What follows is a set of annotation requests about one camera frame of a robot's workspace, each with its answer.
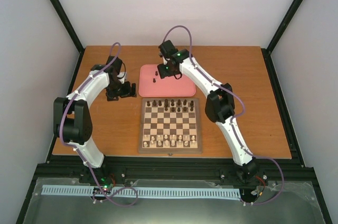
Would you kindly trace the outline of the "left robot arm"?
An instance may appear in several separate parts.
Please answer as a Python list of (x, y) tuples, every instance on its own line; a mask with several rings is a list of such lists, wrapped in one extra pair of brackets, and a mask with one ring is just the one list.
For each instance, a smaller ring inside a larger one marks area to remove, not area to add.
[(62, 144), (72, 147), (87, 167), (93, 168), (91, 176), (98, 183), (110, 177), (109, 168), (103, 164), (104, 154), (92, 138), (93, 125), (90, 106), (105, 90), (108, 101), (136, 97), (136, 84), (126, 80), (126, 67), (117, 56), (110, 55), (106, 64), (94, 65), (85, 81), (66, 97), (53, 103), (53, 132)]

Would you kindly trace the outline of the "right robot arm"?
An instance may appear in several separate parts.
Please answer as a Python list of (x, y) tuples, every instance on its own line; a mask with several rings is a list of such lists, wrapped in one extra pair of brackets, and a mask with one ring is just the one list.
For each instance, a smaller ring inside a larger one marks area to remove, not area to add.
[(163, 63), (159, 64), (160, 77), (186, 76), (205, 95), (205, 114), (223, 133), (232, 153), (235, 173), (238, 181), (247, 184), (257, 173), (257, 164), (249, 150), (235, 115), (234, 93), (228, 83), (222, 84), (204, 70), (188, 50), (178, 50), (170, 40), (159, 45), (159, 55)]

